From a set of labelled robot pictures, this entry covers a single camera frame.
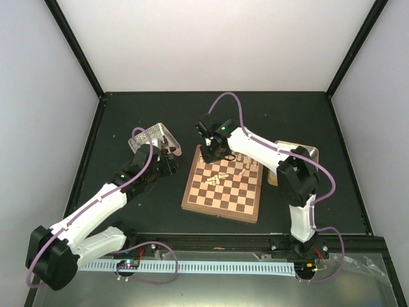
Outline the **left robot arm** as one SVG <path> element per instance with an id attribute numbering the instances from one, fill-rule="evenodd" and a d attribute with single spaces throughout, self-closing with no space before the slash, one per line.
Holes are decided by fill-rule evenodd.
<path id="1" fill-rule="evenodd" d="M 168 149 L 143 144 L 126 163 L 83 206 L 49 228 L 36 227 L 30 235 L 26 256 L 26 284 L 43 284 L 61 290 L 78 270 L 111 253 L 131 255 L 138 244 L 136 232 L 122 222 L 93 235 L 92 231 L 111 214 L 145 192 L 160 177 L 178 171 L 176 157 Z"/>

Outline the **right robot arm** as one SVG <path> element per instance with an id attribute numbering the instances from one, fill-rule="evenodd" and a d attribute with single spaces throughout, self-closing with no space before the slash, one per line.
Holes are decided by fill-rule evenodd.
<path id="1" fill-rule="evenodd" d="M 314 205 L 318 187 L 318 170 L 306 148 L 279 147 L 247 129 L 239 127 L 233 120 L 217 122 L 209 114 L 197 125 L 204 139 L 202 156 L 207 163 L 226 159 L 232 154 L 244 154 L 268 168 L 277 178 L 277 186 L 284 201 L 289 205 L 291 218 L 291 252 L 304 258 L 314 249 L 316 233 Z"/>

